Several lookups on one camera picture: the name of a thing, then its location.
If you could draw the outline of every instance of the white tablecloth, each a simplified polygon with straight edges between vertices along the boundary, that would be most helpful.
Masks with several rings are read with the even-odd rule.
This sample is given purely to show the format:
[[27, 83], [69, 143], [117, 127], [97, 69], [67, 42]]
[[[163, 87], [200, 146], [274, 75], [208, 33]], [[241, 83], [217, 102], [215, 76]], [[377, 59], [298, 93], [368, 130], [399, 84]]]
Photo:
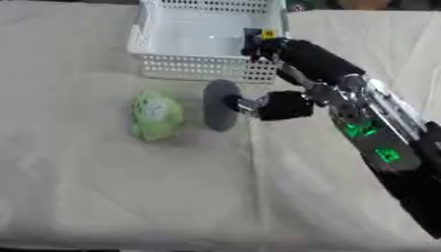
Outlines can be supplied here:
[[[204, 84], [146, 80], [125, 52], [136, 7], [0, 2], [0, 244], [275, 251], [429, 248], [333, 128], [201, 121]], [[291, 33], [364, 67], [441, 122], [441, 16], [310, 12]], [[128, 134], [142, 87], [182, 101], [179, 137]], [[290, 89], [243, 87], [246, 94]]]

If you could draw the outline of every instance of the green light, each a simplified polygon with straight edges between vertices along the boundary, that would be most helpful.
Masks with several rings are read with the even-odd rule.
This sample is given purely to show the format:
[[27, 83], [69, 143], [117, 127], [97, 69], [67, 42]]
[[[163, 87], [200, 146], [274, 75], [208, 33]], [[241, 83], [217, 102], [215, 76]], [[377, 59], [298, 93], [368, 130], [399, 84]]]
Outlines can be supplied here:
[[368, 122], [367, 124], [361, 126], [348, 123], [345, 127], [345, 132], [351, 138], [367, 137], [377, 133], [377, 131], [378, 129], [373, 125], [372, 122]]
[[400, 159], [400, 155], [392, 149], [377, 149], [375, 153], [385, 162], [393, 162]]
[[345, 131], [348, 136], [354, 138], [358, 135], [359, 127], [353, 124], [348, 123], [345, 127]]

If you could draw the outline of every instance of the white basket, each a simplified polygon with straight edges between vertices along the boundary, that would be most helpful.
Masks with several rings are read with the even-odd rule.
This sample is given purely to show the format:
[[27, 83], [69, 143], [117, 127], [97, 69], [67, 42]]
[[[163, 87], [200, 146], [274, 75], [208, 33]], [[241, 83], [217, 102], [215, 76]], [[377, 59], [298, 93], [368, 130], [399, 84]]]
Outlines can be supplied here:
[[149, 78], [271, 84], [277, 65], [240, 55], [245, 28], [287, 36], [284, 0], [142, 0], [128, 41]]

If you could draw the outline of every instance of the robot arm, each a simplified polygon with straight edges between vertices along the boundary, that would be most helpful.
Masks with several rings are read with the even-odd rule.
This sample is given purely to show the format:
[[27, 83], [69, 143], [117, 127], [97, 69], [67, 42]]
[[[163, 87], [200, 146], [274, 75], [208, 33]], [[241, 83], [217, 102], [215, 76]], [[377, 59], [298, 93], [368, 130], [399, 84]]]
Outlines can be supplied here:
[[384, 187], [435, 238], [441, 237], [441, 127], [425, 122], [378, 80], [305, 40], [246, 38], [243, 55], [282, 61], [278, 75], [304, 92], [273, 92], [225, 102], [262, 120], [311, 116], [328, 107], [334, 125], [358, 149]]

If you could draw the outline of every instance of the green plush toy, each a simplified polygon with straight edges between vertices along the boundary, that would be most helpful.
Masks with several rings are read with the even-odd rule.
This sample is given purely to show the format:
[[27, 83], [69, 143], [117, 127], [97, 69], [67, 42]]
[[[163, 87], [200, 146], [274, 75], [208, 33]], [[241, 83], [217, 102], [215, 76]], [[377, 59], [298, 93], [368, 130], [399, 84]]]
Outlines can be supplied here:
[[143, 141], [169, 138], [182, 123], [183, 115], [182, 106], [170, 97], [144, 90], [132, 101], [132, 134]]

